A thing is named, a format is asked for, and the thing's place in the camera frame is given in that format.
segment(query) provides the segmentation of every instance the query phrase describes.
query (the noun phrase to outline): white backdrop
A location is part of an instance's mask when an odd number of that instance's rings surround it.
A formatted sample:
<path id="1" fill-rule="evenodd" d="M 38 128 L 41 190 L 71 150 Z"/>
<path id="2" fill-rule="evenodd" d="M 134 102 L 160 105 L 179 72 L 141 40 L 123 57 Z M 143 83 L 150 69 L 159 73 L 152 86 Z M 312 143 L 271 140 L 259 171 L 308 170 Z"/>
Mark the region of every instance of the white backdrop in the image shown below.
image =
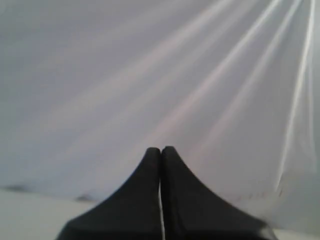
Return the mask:
<path id="1" fill-rule="evenodd" d="M 240 207 L 315 171 L 314 1 L 1 4 L 1 187 L 101 201 L 165 145 Z"/>

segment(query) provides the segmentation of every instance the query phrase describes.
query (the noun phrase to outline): white floor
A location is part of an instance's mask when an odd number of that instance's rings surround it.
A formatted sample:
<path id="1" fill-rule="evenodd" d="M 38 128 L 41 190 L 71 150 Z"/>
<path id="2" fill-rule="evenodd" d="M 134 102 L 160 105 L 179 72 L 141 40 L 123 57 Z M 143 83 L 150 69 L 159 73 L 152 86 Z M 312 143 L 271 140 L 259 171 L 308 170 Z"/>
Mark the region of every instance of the white floor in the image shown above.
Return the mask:
<path id="1" fill-rule="evenodd" d="M 0 190 L 0 239 L 54 240 L 70 218 L 93 206 L 91 202 Z M 320 240 L 290 231 L 275 233 L 279 240 Z"/>

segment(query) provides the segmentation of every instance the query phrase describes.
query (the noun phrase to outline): white sheet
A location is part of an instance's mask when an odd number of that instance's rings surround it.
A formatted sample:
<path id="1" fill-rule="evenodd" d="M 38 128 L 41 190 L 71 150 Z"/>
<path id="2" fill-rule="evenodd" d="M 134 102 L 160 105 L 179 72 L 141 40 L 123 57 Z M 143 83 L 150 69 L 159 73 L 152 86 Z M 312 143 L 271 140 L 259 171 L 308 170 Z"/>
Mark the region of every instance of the white sheet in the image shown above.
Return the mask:
<path id="1" fill-rule="evenodd" d="M 213 191 L 315 169 L 312 0 L 7 0 L 0 186 L 103 200 L 176 146 Z"/>

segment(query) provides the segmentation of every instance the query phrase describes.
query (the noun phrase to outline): white fabric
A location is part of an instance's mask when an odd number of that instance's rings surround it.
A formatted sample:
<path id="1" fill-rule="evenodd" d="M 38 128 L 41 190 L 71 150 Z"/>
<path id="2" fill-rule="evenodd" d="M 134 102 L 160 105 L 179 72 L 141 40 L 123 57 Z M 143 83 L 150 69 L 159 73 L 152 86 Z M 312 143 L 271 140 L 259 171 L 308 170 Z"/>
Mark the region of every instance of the white fabric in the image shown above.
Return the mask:
<path id="1" fill-rule="evenodd" d="M 7 0 L 0 186 L 102 200 L 173 145 L 222 196 L 315 169 L 312 0 Z"/>

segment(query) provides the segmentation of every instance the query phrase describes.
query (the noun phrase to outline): black object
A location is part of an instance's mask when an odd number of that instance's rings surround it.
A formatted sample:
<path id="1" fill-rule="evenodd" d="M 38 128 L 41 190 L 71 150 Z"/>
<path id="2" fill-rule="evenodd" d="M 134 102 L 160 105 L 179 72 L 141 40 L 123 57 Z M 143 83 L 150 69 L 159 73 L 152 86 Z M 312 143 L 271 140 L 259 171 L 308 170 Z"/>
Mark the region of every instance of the black object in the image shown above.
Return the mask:
<path id="1" fill-rule="evenodd" d="M 130 178 L 107 200 L 70 220 L 57 240 L 161 240 L 161 153 L 148 148 Z"/>
<path id="2" fill-rule="evenodd" d="M 174 147 L 162 151 L 161 201 L 166 240 L 276 240 L 267 224 L 211 192 Z"/>

